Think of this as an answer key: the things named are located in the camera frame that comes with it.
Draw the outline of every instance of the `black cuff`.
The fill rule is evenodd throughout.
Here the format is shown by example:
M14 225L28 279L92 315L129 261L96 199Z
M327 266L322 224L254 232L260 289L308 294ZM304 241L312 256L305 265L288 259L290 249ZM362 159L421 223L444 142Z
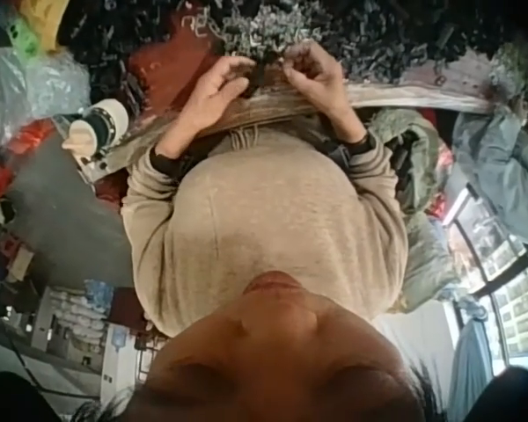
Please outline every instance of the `black cuff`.
M373 151L377 145L376 138L370 134L370 131L366 132L365 137L360 142L339 141L339 143L346 147L351 156L358 156Z
M149 161L155 171L168 176L169 178L180 178L182 162L180 159L172 160L167 156L157 154L155 147L149 150Z

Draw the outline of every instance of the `sweatshirt sleeve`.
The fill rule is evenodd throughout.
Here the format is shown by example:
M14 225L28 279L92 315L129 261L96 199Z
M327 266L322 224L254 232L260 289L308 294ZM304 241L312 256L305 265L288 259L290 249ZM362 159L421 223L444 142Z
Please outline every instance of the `sweatshirt sleeve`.
M165 289L165 244L178 180L156 171L149 152L133 166L121 215L131 243L133 278L143 309L157 326L164 326L161 290Z
M386 254L391 257L386 268L401 281L407 263L407 231L400 204L395 198L397 176L391 168L392 152L379 140L376 148L350 158L349 178L366 210L378 225L379 238Z

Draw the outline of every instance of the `window frame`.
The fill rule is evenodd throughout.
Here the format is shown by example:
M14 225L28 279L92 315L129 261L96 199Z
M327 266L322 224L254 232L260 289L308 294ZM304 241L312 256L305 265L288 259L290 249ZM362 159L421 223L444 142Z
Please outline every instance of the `window frame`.
M488 297L491 303L491 309L493 310L495 316L495 323L498 330L499 337L499 346L501 350L502 361L504 366L507 367L510 364L510 349L507 342L507 336L502 321L500 307L498 306L495 293L503 287L506 287L514 281L521 273L528 270L528 245L523 244L524 254L518 256L518 258L511 263L506 268L503 268L502 271L498 274L495 274L492 280L488 278L488 275L485 271L485 268L481 262L481 258L477 253L475 246L473 245L471 238L466 232L466 228L462 225L460 221L460 216L466 211L467 204L470 200L480 200L481 197L475 192L475 189L470 185L466 185L466 193L460 194L457 201L461 201L458 205L454 204L451 208L452 215L446 215L444 219L445 227L449 228L454 225L459 234L462 236L463 240L466 243L466 247L469 252L473 255L473 262L475 267L478 269L481 279L483 280L484 286L472 292L472 295L480 300L483 297ZM496 215L496 211L489 206L486 200L481 200L480 204L487 209L491 215ZM512 240L509 237L509 232L500 224L499 230L502 232L505 240L509 242L510 248L516 252L517 248L513 244ZM460 330L465 326L466 321L464 320L461 311L459 310L456 303L454 303L454 311L456 318L458 320L458 326Z

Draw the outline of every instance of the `curtain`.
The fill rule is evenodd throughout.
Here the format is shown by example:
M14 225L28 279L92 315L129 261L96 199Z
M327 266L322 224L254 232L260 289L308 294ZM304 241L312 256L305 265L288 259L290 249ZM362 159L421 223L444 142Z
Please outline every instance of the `curtain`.
M463 421L493 379L493 366L485 325L471 319L462 330L452 366L448 420Z

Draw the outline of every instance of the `white wall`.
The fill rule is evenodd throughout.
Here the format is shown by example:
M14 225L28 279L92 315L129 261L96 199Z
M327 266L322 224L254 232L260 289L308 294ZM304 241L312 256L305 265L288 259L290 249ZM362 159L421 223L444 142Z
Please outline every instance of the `white wall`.
M115 397L119 397L124 391L133 389L136 385L136 363L139 352L135 349L135 336L126 329L125 345L118 350L112 344L116 327L119 326L109 324L107 329L100 393L102 404L110 403Z
M425 366L442 406L448 404L458 325L449 304L430 301L407 315L383 315L374 325L412 366Z

